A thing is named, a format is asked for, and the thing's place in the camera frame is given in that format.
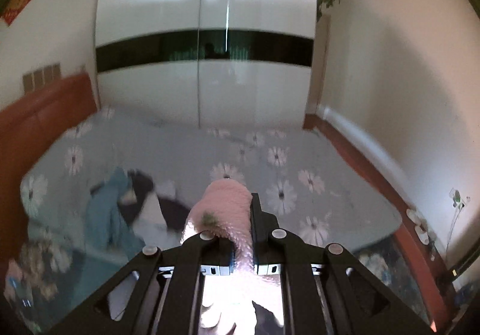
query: power outlet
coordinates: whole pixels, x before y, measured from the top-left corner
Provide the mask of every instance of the power outlet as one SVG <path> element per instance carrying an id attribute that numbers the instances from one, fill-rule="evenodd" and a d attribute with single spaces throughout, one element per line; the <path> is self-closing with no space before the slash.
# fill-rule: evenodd
<path id="1" fill-rule="evenodd" d="M 455 188 L 452 188 L 452 190 L 450 190 L 450 193 L 448 195 L 453 200 L 454 208 L 458 207 L 458 209 L 460 210 L 462 210 L 465 207 L 465 205 L 467 205 L 470 202 L 470 197 L 467 196 L 466 200 L 464 200 L 460 195 L 460 192 Z"/>

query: wardrobe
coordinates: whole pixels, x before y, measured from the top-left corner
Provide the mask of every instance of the wardrobe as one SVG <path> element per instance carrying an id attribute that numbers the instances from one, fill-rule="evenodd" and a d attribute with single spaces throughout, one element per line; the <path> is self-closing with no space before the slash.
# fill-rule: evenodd
<path id="1" fill-rule="evenodd" d="M 98 0 L 102 105 L 200 127 L 300 128 L 316 0 Z"/>

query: red paper sign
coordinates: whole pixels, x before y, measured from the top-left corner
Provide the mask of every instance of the red paper sign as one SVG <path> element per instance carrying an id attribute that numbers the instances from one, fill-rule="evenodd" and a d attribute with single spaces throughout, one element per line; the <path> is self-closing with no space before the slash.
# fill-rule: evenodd
<path id="1" fill-rule="evenodd" d="M 15 18 L 17 18 L 30 1 L 31 0 L 10 0 L 1 16 L 8 26 L 14 22 Z"/>

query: white wall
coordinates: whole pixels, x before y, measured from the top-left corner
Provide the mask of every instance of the white wall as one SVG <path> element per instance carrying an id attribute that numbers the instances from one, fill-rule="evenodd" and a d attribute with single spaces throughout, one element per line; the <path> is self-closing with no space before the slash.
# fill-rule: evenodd
<path id="1" fill-rule="evenodd" d="M 32 0 L 8 28 L 0 24 L 0 108 L 23 95 L 22 75 L 61 64 L 64 75 L 84 65 L 95 74 L 97 0 Z"/>
<path id="2" fill-rule="evenodd" d="M 450 243 L 453 263 L 480 236 L 480 21 L 466 0 L 345 0 L 331 15 L 322 105 L 342 129 L 346 119 L 377 143 L 376 165 L 424 214 L 441 252 L 450 190 L 471 197 Z"/>

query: bedsheet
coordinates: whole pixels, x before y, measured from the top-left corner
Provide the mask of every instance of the bedsheet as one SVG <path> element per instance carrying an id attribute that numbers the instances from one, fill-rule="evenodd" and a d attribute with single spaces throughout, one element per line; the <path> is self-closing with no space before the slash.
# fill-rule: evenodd
<path id="1" fill-rule="evenodd" d="M 188 208 L 213 180 L 236 179 L 259 194 L 281 227 L 318 246 L 337 242 L 357 251 L 401 223 L 398 211 L 319 132 L 152 124 L 118 108 L 68 130 L 24 177 L 30 220 L 88 251 L 90 190 L 117 167 L 140 169 L 158 187 L 171 183 Z"/>

